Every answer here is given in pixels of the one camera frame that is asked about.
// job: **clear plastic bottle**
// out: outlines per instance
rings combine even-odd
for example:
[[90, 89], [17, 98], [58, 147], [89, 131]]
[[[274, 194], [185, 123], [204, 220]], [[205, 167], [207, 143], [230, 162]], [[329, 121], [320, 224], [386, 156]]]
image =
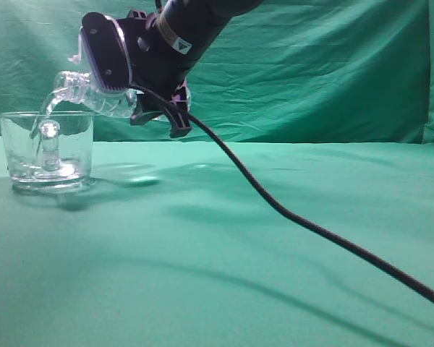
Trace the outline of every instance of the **clear plastic bottle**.
[[54, 82], [55, 106], [62, 101], [82, 103], [104, 116], [128, 118], [137, 105], [137, 92], [128, 89], [123, 93], [107, 94], [100, 91], [90, 73], [61, 71]]

